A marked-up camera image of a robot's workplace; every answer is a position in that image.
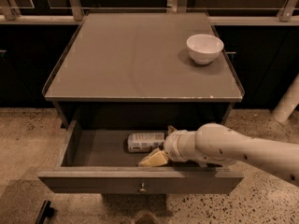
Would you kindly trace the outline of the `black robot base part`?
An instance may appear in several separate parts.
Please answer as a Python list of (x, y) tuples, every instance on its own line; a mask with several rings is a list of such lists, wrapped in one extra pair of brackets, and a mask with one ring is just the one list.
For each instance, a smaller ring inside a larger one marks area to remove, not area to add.
[(48, 218), (52, 218), (54, 215), (54, 208), (51, 206), (51, 201), (45, 201), (41, 205), (40, 211), (36, 218), (35, 224), (43, 224), (44, 220)]

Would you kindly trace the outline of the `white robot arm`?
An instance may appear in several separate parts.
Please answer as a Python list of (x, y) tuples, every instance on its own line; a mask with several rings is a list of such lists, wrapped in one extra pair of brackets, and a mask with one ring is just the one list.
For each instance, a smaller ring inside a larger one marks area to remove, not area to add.
[(242, 161), (268, 174), (299, 186), (299, 145), (255, 138), (218, 123), (208, 123), (196, 131), (175, 130), (139, 165), (155, 167), (168, 161), (233, 165)]

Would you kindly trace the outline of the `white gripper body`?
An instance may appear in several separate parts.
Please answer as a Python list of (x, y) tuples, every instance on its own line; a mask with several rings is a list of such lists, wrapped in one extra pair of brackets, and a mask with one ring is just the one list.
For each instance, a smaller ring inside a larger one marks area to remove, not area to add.
[(175, 162), (196, 161), (195, 136), (195, 131), (186, 130), (169, 134), (164, 141), (164, 151), (167, 157)]

